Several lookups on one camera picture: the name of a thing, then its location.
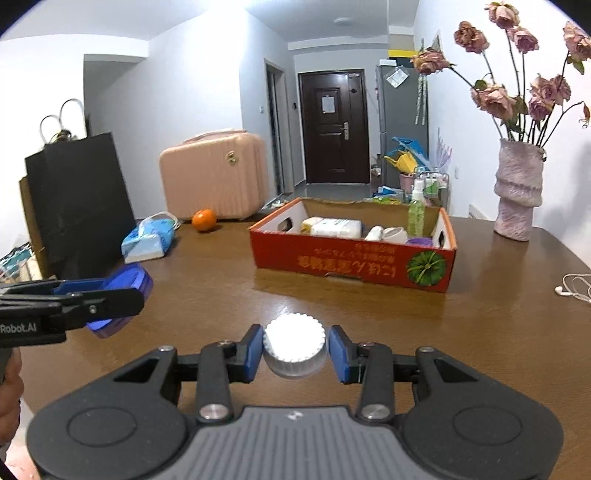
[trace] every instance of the human hand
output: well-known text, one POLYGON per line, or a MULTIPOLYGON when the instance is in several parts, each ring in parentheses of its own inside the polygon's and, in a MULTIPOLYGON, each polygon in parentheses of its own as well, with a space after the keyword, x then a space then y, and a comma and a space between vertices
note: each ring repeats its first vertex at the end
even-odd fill
POLYGON ((4 371, 4 382, 0 385, 0 445, 10 442, 17 433, 21 414, 19 400, 25 390, 20 377, 21 367, 21 351, 15 348, 4 371))

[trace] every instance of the blue gripper pad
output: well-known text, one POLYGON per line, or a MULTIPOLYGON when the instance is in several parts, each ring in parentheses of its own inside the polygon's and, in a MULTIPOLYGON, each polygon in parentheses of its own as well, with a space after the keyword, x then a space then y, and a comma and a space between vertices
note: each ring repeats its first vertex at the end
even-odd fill
POLYGON ((345 383, 349 379, 349 363, 347 361, 347 349, 334 328, 329 332, 329 355, 335 368, 339 382, 345 383))
POLYGON ((256 371, 261 361, 262 336, 263 328, 259 325, 256 335, 252 338, 246 350, 246 362, 244 368, 249 382, 252 382, 255 379, 256 371))

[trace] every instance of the refrigerator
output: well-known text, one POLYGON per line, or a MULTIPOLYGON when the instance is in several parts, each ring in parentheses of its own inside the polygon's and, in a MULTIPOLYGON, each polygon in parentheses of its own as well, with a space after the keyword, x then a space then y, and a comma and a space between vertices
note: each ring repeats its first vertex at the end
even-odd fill
MULTIPOLYGON (((418 98, 418 73, 412 68, 406 66, 408 78, 397 88, 394 88, 387 81, 387 78, 393 74, 393 66, 378 66, 378 105, 379 105, 379 140, 380 153, 387 155, 398 143, 392 140, 392 137, 405 137, 418 140, 423 150, 428 155, 428 116, 423 125, 423 109, 418 125, 415 124, 417 116, 417 98, 418 98)), ((400 188, 400 177, 398 170, 390 163, 381 162, 382 184, 392 188, 400 188)))

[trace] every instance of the red cardboard box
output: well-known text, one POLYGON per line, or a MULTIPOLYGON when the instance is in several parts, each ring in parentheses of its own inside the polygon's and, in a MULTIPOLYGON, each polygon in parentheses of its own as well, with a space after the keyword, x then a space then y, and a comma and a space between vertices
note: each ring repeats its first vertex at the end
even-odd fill
POLYGON ((313 275, 338 275, 370 283, 444 292, 456 259, 456 237, 445 209, 425 209, 425 236, 436 247, 393 245, 302 235, 313 217, 361 220, 367 230, 407 226, 407 205, 296 199, 250 227, 256 266, 313 275))

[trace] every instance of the black shopping bag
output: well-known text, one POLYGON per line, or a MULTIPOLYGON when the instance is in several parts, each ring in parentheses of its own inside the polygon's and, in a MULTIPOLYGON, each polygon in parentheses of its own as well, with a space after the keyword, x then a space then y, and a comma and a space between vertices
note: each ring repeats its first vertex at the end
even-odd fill
POLYGON ((51 270, 64 280, 103 276, 135 228, 111 134, 46 144, 25 163, 51 270))

